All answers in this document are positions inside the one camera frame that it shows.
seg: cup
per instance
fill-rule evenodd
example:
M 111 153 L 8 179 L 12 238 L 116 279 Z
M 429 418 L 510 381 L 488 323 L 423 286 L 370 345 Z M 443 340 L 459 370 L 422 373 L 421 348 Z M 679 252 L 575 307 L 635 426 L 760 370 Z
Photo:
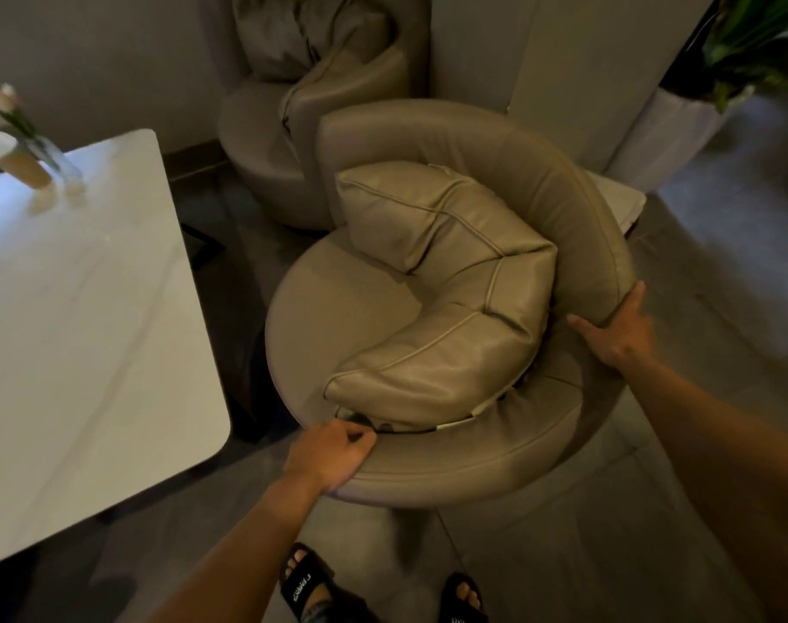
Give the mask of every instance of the cup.
M 0 131 L 0 168 L 34 190 L 50 185 L 53 178 L 13 135 Z

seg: glass vase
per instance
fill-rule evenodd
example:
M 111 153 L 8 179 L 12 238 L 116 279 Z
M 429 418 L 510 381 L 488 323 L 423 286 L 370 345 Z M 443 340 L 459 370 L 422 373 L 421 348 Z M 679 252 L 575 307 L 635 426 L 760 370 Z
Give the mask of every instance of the glass vase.
M 48 169 L 62 180 L 67 189 L 85 187 L 82 182 L 82 171 L 51 140 L 37 135 L 35 138 L 28 138 L 25 143 L 36 159 L 43 161 Z

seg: black slide sandal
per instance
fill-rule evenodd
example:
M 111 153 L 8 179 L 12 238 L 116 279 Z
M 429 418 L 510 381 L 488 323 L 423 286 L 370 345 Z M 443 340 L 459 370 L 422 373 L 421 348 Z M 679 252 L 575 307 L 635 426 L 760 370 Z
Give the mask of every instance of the black slide sandal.
M 305 551 L 306 555 L 296 567 L 290 572 L 290 576 L 285 578 L 284 573 L 290 560 L 295 559 L 299 551 Z M 296 620 L 302 620 L 304 607 L 316 586 L 324 584 L 332 596 L 336 594 L 336 586 L 333 585 L 333 571 L 322 561 L 322 559 L 310 547 L 301 543 L 295 543 L 290 549 L 290 555 L 282 566 L 282 574 L 279 578 L 282 586 L 282 597 L 287 602 Z
M 474 583 L 474 579 L 461 572 L 454 572 L 443 586 L 440 623 L 489 623 L 489 617 L 457 596 L 457 586 L 464 581 L 469 584 L 469 588 L 478 593 L 480 607 L 483 608 L 483 595 L 478 585 Z

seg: beige leather armchair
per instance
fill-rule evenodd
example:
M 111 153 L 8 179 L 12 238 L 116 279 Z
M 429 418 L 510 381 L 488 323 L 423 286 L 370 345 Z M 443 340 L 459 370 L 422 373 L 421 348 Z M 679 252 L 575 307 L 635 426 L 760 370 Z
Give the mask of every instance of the beige leather armchair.
M 396 30 L 373 61 L 336 80 L 300 88 L 294 97 L 293 142 L 284 139 L 278 105 L 289 83 L 254 80 L 236 32 L 232 0 L 200 0 L 203 31 L 228 92 L 218 137 L 243 181 L 273 219 L 299 229 L 331 230 L 314 140 L 319 119 L 360 103 L 425 95 L 430 11 L 426 0 L 370 0 Z
M 603 323 L 634 282 L 627 245 L 583 170 L 509 118 L 439 100 L 396 100 L 322 119 L 327 202 L 342 224 L 334 175 L 391 160 L 446 166 L 490 188 L 557 247 L 542 345 L 525 379 L 479 417 L 420 434 L 383 434 L 337 492 L 354 502 L 437 507 L 498 496 L 543 476 L 589 440 L 621 393 L 566 324 Z M 287 273 L 267 316 L 267 362 L 299 423 L 331 418 L 326 380 L 343 360 L 412 322 L 430 301 L 412 276 L 360 254 L 341 227 Z

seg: person's right hand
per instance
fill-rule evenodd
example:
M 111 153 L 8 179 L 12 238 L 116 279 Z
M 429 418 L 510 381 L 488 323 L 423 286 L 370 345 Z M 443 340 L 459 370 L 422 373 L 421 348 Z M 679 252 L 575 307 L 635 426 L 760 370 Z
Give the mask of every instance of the person's right hand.
M 637 282 L 619 306 L 607 328 L 596 328 L 586 319 L 567 315 L 566 321 L 589 345 L 596 358 L 622 371 L 628 361 L 654 357 L 653 325 L 639 314 L 645 282 Z
M 309 478 L 320 494 L 332 492 L 353 478 L 375 443 L 374 429 L 333 418 L 293 442 L 284 473 Z

